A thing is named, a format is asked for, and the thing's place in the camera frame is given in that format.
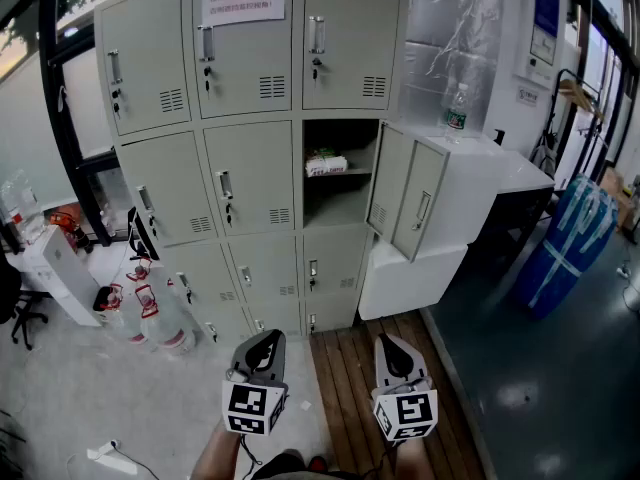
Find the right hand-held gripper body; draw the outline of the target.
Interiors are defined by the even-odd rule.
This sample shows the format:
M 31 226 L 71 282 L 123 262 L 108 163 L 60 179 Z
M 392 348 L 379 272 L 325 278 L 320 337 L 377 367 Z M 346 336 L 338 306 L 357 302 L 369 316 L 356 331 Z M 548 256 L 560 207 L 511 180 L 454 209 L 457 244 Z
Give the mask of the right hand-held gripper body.
M 376 388 L 373 415 L 387 441 L 428 436 L 439 421 L 438 394 L 428 377 Z

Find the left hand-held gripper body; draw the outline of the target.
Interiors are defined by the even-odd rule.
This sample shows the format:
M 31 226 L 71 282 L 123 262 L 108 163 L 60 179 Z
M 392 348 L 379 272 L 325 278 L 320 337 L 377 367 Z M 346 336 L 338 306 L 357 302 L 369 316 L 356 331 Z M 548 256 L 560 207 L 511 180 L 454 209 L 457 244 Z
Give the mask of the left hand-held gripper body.
M 288 385 L 250 377 L 234 369 L 222 383 L 222 418 L 226 429 L 243 435 L 268 436 L 285 408 Z

